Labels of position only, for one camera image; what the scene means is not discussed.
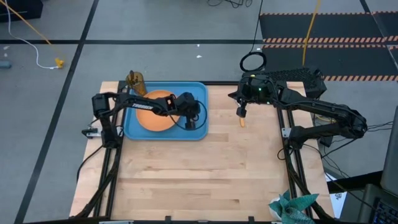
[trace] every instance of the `black box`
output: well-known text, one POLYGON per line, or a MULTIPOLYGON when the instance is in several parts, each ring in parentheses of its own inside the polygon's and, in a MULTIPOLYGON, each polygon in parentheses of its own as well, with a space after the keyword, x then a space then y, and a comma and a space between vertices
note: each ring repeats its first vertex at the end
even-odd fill
MULTIPOLYGON (((8 5, 18 12, 24 19, 37 19, 42 16, 43 3, 41 0, 7 0, 8 5)), ((12 11, 11 21, 20 20, 12 11)), ((0 3, 0 22, 8 22, 7 8, 0 3)))

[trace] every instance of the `plate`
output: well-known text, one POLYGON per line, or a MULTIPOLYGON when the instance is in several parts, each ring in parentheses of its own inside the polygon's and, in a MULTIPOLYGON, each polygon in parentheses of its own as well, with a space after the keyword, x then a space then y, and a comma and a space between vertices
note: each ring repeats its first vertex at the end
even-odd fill
MULTIPOLYGON (((170 96, 173 94, 167 90, 154 90, 152 92, 147 93, 144 97, 150 99, 156 99, 159 97, 170 96)), ((174 122, 169 116, 158 116, 151 111, 148 110, 140 110, 137 111, 137 120, 139 124, 149 131, 165 131, 171 128, 174 125, 174 122)), ((172 115, 175 122, 178 122, 180 116, 172 115)))

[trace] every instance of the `metal bracket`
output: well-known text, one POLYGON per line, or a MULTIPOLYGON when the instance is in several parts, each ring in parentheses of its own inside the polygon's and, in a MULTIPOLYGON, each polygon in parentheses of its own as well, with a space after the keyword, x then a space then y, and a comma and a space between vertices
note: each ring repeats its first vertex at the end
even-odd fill
POLYGON ((290 131, 292 130, 291 128, 282 128, 282 137, 283 138, 288 138, 290 136, 290 131))
MULTIPOLYGON (((118 135, 123 131, 122 127, 116 127, 118 130, 118 135)), ((92 139, 93 137, 101 137, 102 128, 88 128, 81 131, 81 133, 86 136, 88 139, 92 139)))

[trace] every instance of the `black floor mat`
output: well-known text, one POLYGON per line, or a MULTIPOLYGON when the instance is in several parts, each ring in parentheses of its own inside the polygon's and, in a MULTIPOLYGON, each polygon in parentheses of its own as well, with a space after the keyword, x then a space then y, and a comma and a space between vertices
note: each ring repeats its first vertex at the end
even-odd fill
MULTIPOLYGON (((303 43, 311 13, 264 13, 261 32, 267 43, 303 43)), ((381 43, 383 36, 371 13, 317 14, 310 43, 381 43)))
MULTIPOLYGON (((265 45, 266 71, 302 66, 303 45, 265 45)), ((308 45, 305 66, 318 67, 325 80, 394 80, 396 65, 385 45, 308 45)))

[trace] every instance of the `blue tray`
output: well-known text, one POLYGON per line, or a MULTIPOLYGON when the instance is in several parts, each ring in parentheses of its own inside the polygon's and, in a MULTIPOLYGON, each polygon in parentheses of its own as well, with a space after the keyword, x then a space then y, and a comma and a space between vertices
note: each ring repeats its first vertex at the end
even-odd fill
MULTIPOLYGON (((179 96, 184 92, 190 92, 196 100, 201 101, 208 108, 208 93, 204 84, 199 82, 145 82, 147 91, 168 90, 179 96)), ((200 106, 199 120, 196 125, 199 126, 205 119, 205 110, 200 106)), ((181 117, 179 125, 185 127, 185 118, 181 117)), ((208 131, 208 119, 206 124, 200 129, 186 131, 176 125, 165 131, 149 131, 143 128, 137 120, 136 109, 128 108, 124 120, 124 134, 132 140, 165 140, 165 141, 197 141, 203 139, 208 131)))

